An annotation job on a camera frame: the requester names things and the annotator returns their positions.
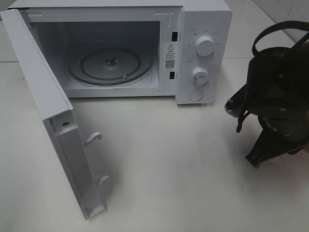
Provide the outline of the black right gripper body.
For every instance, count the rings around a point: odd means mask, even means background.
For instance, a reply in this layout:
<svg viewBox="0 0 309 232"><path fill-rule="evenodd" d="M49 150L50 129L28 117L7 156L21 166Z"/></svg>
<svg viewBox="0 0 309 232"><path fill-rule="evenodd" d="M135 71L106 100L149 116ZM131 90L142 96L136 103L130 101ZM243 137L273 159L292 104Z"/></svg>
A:
<svg viewBox="0 0 309 232"><path fill-rule="evenodd" d="M263 130L256 144L267 154L295 154L309 143L308 113L290 118L258 119Z"/></svg>

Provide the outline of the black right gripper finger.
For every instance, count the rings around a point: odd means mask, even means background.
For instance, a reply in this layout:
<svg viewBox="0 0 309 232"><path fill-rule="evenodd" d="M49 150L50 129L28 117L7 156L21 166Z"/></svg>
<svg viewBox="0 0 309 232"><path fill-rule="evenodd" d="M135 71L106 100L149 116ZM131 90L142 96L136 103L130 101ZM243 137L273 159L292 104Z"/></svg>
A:
<svg viewBox="0 0 309 232"><path fill-rule="evenodd" d="M278 139L270 133L263 131L245 159L254 168L258 168L263 162L281 156L289 150L289 142Z"/></svg>

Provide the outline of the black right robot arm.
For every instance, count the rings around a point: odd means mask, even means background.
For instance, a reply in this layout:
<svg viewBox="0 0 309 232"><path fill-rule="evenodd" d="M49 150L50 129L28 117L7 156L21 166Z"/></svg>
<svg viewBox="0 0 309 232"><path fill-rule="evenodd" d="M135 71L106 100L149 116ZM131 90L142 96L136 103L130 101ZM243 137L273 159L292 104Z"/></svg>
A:
<svg viewBox="0 0 309 232"><path fill-rule="evenodd" d="M290 48L254 45L253 54L237 131L248 115L257 116L262 132L246 160L258 168L309 143L309 35Z"/></svg>

